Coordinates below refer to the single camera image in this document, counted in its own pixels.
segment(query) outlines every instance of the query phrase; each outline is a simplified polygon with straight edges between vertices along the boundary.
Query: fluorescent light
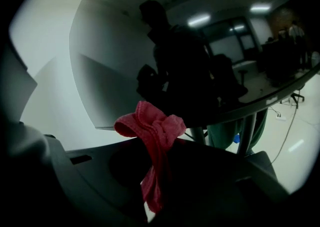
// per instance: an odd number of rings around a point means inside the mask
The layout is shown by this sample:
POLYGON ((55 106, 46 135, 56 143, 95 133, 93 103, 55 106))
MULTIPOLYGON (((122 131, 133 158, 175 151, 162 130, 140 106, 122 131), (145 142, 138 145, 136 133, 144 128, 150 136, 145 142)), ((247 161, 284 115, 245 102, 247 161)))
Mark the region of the fluorescent light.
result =
POLYGON ((267 4, 256 4, 256 5, 253 5, 251 8, 250 8, 250 11, 251 12, 267 12, 269 9, 270 9, 270 5, 267 5, 267 4))
POLYGON ((190 27, 203 25, 203 24, 207 23, 210 19, 211 19, 211 16, 208 14, 201 15, 196 18, 192 18, 192 19, 188 20, 188 25, 190 27))
POLYGON ((293 152, 296 148, 298 148, 300 145, 302 145, 305 141, 301 139, 300 141, 296 142, 294 145, 292 145, 288 151, 293 152))
POLYGON ((234 27, 234 29, 235 29, 235 30, 241 30, 241 29, 243 29, 244 27, 245 27, 244 25, 239 25, 239 26, 234 27))

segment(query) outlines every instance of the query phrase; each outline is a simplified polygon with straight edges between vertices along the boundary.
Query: person in white shirt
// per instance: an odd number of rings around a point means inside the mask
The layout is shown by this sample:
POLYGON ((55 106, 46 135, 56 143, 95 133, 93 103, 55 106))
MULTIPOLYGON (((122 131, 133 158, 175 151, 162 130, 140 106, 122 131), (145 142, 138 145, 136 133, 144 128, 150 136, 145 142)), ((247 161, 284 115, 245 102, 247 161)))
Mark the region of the person in white shirt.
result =
POLYGON ((297 25, 297 21, 292 21, 292 26, 289 29, 289 36, 293 39, 298 54, 298 65, 301 69, 306 68, 306 41, 304 30, 297 25))

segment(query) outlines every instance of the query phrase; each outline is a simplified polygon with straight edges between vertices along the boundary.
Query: green fabric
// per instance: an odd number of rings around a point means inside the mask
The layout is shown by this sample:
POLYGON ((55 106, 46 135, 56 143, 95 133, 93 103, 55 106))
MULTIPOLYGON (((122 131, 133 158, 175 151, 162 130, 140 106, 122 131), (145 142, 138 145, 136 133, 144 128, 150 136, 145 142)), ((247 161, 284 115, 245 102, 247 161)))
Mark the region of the green fabric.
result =
MULTIPOLYGON (((249 150, 257 144, 262 136, 262 133, 264 132, 267 120, 267 112, 268 110, 265 109, 258 112, 256 115, 256 121, 249 150)), ((238 119, 227 123, 208 125, 207 131, 210 145, 223 150, 228 148, 234 141, 234 138, 237 134, 240 134, 241 136, 242 123, 243 120, 238 119)))

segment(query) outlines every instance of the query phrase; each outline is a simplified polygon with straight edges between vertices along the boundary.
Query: pink towel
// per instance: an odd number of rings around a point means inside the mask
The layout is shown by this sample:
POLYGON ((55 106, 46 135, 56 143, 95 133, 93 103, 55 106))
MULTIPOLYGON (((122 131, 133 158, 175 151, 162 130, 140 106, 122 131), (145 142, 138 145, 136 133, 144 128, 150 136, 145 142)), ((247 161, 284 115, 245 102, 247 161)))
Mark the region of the pink towel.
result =
POLYGON ((167 201, 166 189, 171 181, 167 151, 175 139, 186 131, 182 118, 167 117, 147 101, 139 101, 135 113, 124 115, 115 122, 114 129, 125 137, 139 137, 147 148, 152 167, 142 181, 143 201, 158 213, 167 201))

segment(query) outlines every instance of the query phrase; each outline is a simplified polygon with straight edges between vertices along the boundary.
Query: blue object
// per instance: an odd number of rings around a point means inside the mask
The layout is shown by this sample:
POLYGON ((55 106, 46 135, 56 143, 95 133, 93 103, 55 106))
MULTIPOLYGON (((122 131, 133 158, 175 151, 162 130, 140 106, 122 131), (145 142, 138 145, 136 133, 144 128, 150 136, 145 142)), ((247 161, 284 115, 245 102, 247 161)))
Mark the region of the blue object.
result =
POLYGON ((233 139, 233 142, 238 144, 240 142, 240 135, 239 134, 236 134, 234 139, 233 139))

